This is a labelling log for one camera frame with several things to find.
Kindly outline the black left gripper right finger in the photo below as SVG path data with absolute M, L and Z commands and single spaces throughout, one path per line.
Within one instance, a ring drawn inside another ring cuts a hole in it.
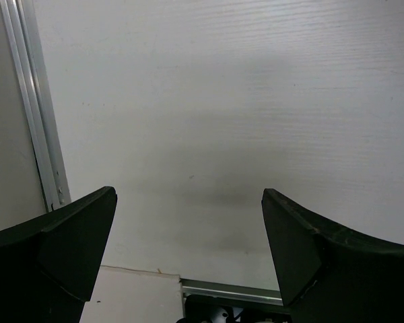
M 350 229 L 272 188 L 261 204 L 293 322 L 404 322 L 404 245 Z

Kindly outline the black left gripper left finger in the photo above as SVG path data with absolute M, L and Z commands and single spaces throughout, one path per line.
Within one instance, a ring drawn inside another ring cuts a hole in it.
M 0 322 L 80 321 L 116 205 L 116 190 L 105 186 L 0 231 Z

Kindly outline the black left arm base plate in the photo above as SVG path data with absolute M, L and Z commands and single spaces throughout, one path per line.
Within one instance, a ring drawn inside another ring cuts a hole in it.
M 282 306 L 211 297 L 188 295 L 184 301 L 184 317 L 177 322 L 292 322 Z

